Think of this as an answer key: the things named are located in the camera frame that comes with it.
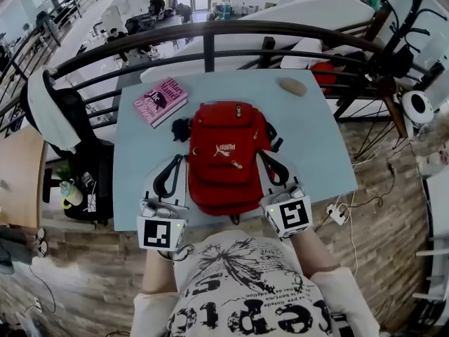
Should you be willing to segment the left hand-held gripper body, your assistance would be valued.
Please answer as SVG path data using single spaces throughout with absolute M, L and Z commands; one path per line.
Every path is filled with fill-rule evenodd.
M 187 229 L 189 209 L 149 199 L 142 199 L 140 207 L 136 217 L 140 248 L 177 251 Z

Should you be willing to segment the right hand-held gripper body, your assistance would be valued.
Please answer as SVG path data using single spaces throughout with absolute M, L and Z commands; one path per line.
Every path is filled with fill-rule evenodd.
M 311 202 L 299 185 L 261 199 L 264 216 L 277 237 L 285 239 L 312 226 Z

